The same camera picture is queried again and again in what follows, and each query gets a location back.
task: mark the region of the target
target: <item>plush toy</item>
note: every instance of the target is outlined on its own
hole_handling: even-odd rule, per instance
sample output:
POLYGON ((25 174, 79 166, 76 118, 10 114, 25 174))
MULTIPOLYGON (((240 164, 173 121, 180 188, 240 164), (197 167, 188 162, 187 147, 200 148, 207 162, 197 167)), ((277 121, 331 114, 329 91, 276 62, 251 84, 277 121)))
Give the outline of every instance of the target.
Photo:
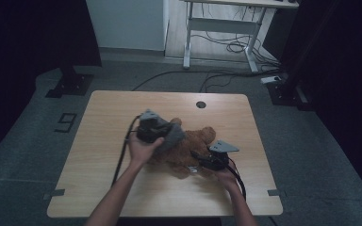
MULTIPOLYGON (((181 125, 181 120, 174 118, 171 123, 181 125)), ((194 167, 200 171, 201 175, 207 177, 211 172, 207 169, 199 167, 199 162, 196 158, 192 157, 190 151, 194 151, 199 155, 209 156, 207 146, 215 139, 216 132, 210 126, 196 131, 185 131, 185 138, 182 139, 177 145, 170 148, 165 152, 156 153, 149 161, 150 164, 167 163, 170 168, 176 172, 179 178, 186 178, 190 174, 189 167, 194 167)))

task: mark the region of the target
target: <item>hand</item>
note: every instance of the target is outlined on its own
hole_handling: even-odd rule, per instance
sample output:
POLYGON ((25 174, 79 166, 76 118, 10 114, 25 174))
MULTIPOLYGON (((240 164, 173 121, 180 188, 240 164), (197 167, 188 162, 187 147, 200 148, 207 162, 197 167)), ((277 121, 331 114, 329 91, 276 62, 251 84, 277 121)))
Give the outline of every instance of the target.
POLYGON ((142 166, 149 161, 155 149, 164 142, 164 138, 158 138, 154 143, 146 143, 137 138, 137 133, 132 132, 128 139, 128 147, 131 154, 131 163, 142 166))
MULTIPOLYGON (((236 170, 235 164, 230 161, 228 164, 233 170, 236 170)), ((219 182, 222 183, 226 190, 230 190, 233 187, 238 187, 237 179, 235 178, 234 174, 228 169, 223 169, 219 171, 213 171, 214 175, 219 179, 219 182)))

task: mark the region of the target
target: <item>round hole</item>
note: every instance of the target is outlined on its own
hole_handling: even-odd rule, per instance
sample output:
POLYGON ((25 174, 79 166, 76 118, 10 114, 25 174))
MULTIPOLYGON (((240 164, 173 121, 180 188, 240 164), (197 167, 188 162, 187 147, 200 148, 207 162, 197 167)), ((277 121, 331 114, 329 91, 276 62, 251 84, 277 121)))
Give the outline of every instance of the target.
POLYGON ((199 108, 205 108, 206 107, 206 103, 205 102, 197 102, 196 106, 199 108))

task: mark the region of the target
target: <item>white wall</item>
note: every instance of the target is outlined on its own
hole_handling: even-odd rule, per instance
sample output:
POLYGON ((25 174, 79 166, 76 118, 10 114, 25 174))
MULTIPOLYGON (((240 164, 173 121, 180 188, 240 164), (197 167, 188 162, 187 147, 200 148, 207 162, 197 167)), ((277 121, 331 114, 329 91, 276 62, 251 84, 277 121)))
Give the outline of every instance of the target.
POLYGON ((87 0, 99 47, 164 51, 169 0, 87 0))

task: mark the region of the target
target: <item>person's left hand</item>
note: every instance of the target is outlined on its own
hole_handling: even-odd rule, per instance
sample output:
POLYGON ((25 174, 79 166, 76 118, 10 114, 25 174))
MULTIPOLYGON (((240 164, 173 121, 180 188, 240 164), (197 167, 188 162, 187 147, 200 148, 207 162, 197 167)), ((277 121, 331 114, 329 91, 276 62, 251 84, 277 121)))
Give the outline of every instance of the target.
POLYGON ((146 143, 137 138, 136 132, 132 132, 128 139, 131 162, 142 166, 149 161, 155 149, 163 142, 164 138, 160 137, 154 143, 146 143))

